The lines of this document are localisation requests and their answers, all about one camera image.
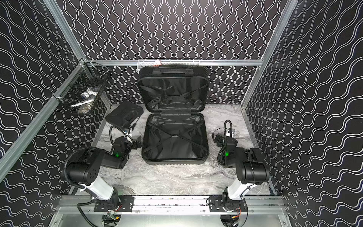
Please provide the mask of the black hard-shell suitcase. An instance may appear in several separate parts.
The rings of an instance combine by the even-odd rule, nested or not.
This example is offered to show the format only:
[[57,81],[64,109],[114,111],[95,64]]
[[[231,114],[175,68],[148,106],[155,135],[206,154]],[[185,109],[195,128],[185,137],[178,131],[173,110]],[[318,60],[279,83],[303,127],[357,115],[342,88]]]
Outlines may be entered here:
[[209,91],[201,66],[144,67],[137,87],[150,112],[141,156],[149,165],[203,164],[209,156],[206,121],[201,113]]

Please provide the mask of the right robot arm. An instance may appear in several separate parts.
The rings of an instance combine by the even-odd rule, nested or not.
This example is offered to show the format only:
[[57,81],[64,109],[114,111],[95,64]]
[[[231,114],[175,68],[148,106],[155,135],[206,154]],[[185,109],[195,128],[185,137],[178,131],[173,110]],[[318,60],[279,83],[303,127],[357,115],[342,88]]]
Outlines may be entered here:
[[236,207],[249,190],[269,181],[262,151],[238,147],[237,139],[230,136],[213,136],[213,142],[221,148],[217,155],[218,164],[236,171],[236,179],[222,195],[224,207]]

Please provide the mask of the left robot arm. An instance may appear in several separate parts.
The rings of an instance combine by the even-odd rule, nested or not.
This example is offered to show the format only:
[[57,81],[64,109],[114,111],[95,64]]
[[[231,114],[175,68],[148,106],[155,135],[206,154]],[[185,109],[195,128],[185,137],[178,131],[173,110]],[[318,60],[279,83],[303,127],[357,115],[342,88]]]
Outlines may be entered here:
[[66,160],[62,174],[69,184],[84,190],[92,199],[108,210],[119,207],[117,190],[99,175],[101,167],[123,169],[133,149],[142,147],[142,137],[129,141],[124,137],[115,139],[111,152],[96,147],[75,150]]

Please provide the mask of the black pouch bag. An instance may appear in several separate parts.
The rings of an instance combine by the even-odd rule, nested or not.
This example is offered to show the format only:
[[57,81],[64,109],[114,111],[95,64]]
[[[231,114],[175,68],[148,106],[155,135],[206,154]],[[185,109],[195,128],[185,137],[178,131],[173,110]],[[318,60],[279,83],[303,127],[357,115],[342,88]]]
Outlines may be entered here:
[[106,117],[106,121],[119,128],[130,128],[131,124],[143,114],[143,108],[129,101],[122,102]]

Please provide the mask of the silver items in basket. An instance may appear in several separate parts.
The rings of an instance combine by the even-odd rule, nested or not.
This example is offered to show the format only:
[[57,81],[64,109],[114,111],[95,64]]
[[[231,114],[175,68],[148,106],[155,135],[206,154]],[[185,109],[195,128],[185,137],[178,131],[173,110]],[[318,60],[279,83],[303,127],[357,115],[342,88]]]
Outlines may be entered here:
[[72,105],[70,105],[71,111],[75,113],[87,114],[91,111],[91,107],[93,102],[95,101],[98,92],[88,88],[85,92],[81,93],[80,101],[74,101]]

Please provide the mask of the clear plastic wall basket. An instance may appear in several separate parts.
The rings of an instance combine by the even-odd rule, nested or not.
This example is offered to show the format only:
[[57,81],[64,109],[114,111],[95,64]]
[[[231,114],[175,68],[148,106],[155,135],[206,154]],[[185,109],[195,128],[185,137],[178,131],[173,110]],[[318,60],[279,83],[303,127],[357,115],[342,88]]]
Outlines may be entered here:
[[199,65],[200,59],[139,59],[137,72],[145,67],[172,66],[172,65]]

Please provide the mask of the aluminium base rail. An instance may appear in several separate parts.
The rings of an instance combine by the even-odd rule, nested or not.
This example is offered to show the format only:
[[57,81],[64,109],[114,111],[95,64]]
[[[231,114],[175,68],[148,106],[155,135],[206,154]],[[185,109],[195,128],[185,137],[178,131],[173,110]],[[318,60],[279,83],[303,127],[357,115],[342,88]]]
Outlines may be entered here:
[[282,215],[285,206],[278,196],[246,196],[237,208],[222,205],[221,196],[121,196],[116,215]]

